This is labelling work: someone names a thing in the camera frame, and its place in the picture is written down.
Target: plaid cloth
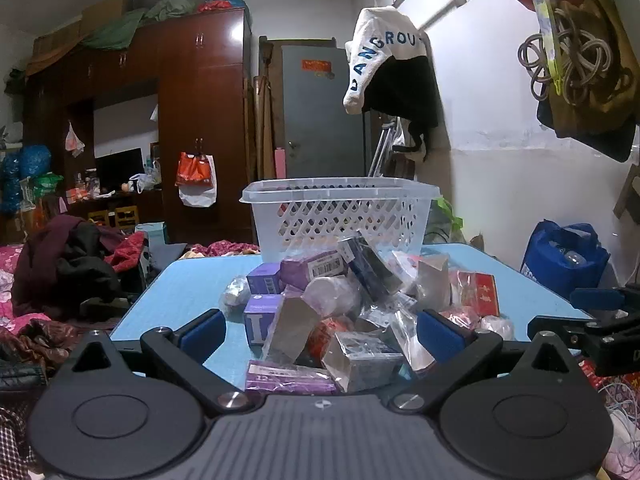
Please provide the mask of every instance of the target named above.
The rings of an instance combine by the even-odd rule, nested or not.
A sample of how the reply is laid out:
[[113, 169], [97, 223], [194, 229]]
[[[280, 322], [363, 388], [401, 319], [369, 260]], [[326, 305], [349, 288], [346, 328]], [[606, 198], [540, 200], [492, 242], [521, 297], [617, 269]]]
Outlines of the plaid cloth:
[[0, 406], [0, 479], [29, 479], [28, 469], [38, 470], [38, 462], [27, 442], [26, 420], [33, 401]]

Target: wooden chair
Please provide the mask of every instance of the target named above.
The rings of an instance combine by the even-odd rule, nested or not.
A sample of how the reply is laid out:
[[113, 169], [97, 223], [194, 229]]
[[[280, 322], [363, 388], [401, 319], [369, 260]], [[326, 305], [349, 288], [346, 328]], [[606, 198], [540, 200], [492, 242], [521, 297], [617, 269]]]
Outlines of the wooden chair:
[[133, 229], [140, 223], [140, 218], [138, 217], [138, 206], [130, 205], [126, 207], [117, 207], [115, 213], [117, 229]]
[[110, 225], [109, 212], [106, 209], [103, 211], [91, 211], [87, 214], [87, 218], [89, 222], [93, 222], [94, 224], [106, 225], [107, 227]]

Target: barcode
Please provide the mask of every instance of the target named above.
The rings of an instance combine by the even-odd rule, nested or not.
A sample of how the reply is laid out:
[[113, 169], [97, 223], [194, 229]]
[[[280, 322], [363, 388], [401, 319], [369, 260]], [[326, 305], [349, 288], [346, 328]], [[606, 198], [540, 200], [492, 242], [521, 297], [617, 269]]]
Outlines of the barcode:
[[277, 294], [276, 292], [276, 284], [273, 283], [273, 278], [265, 278], [264, 284], [267, 286], [268, 294]]
[[337, 270], [340, 268], [342, 268], [342, 258], [332, 260], [326, 264], [314, 267], [313, 269], [311, 269], [311, 274], [314, 278], [317, 278], [318, 276], [324, 276], [332, 270]]

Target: brown wooden cabinet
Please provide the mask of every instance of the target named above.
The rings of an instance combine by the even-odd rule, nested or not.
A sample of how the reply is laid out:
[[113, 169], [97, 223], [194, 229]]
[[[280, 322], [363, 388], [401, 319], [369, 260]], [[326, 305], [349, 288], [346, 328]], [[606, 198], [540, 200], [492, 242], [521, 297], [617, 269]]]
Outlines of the brown wooden cabinet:
[[[94, 160], [93, 101], [155, 81], [162, 207], [170, 240], [252, 241], [251, 209], [238, 202], [248, 185], [243, 82], [250, 72], [250, 42], [244, 10], [230, 9], [147, 25], [127, 50], [78, 49], [28, 79], [25, 142], [49, 146], [54, 171], [65, 175], [69, 187], [73, 172]], [[87, 144], [88, 153], [79, 160], [64, 152], [68, 120]], [[199, 138], [216, 166], [218, 198], [210, 208], [183, 205], [174, 186], [180, 152], [192, 152]]]

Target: black circular disc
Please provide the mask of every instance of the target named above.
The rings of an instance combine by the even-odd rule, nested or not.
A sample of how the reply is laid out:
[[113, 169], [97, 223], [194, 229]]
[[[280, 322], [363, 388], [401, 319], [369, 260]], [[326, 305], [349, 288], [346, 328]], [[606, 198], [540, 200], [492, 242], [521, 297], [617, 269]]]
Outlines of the black circular disc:
[[36, 455], [63, 476], [111, 480], [167, 466], [203, 426], [200, 405], [186, 391], [133, 378], [50, 388], [30, 417], [29, 437]]
[[542, 370], [512, 372], [456, 391], [440, 410], [440, 427], [469, 462], [516, 480], [597, 470], [612, 439], [595, 390]]

